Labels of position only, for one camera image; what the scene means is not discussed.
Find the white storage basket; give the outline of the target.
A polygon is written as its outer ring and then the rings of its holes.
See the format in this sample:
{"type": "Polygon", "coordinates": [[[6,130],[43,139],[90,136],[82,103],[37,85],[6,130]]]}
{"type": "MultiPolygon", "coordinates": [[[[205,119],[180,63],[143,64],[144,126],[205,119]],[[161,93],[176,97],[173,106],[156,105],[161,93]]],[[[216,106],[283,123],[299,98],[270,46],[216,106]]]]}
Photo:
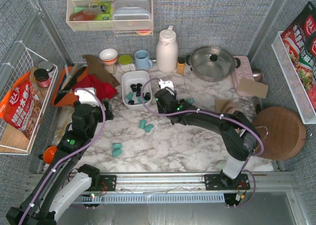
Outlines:
{"type": "Polygon", "coordinates": [[[144,110],[141,96],[144,104],[149,107],[152,102],[151,84],[144,84],[150,80],[146,71],[130,71],[121,77],[122,100],[125,106],[130,110],[144,110]]]}

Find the red cloth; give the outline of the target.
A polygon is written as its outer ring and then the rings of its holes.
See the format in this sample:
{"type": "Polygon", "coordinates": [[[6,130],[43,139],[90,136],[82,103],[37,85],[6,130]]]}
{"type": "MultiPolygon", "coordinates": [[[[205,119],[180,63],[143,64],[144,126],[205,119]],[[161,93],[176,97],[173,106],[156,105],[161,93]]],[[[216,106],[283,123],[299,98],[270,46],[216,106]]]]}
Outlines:
{"type": "Polygon", "coordinates": [[[112,99],[118,94],[117,90],[113,86],[111,86],[107,82],[99,81],[93,75],[85,76],[81,81],[79,81],[72,87],[72,90],[88,87],[93,87],[96,90],[96,96],[100,101],[102,101],[103,99],[112,99]]]}

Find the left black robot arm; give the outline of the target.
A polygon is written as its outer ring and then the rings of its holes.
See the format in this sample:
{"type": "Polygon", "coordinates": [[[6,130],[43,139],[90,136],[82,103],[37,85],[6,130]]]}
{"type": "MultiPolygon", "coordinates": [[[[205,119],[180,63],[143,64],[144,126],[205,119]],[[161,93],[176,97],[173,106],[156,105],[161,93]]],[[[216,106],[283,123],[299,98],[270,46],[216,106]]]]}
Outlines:
{"type": "Polygon", "coordinates": [[[57,145],[57,151],[42,179],[18,207],[11,207],[6,219],[11,225],[55,225],[68,207],[86,190],[107,188],[100,170],[91,165],[78,169],[70,182],[64,182],[94,137],[97,124],[114,118],[108,99],[104,108],[75,102],[72,122],[57,145]]]}

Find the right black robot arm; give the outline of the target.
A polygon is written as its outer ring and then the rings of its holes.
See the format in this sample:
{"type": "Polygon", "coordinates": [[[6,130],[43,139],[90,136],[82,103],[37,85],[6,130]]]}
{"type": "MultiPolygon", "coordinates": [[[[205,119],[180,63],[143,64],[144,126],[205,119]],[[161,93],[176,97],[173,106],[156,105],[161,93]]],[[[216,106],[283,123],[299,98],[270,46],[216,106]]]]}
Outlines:
{"type": "Polygon", "coordinates": [[[219,134],[229,153],[221,174],[230,180],[239,176],[261,139],[258,131],[242,112],[218,114],[200,110],[185,100],[177,100],[166,88],[156,92],[155,99],[158,113],[166,115],[172,124],[197,126],[219,134]]]}

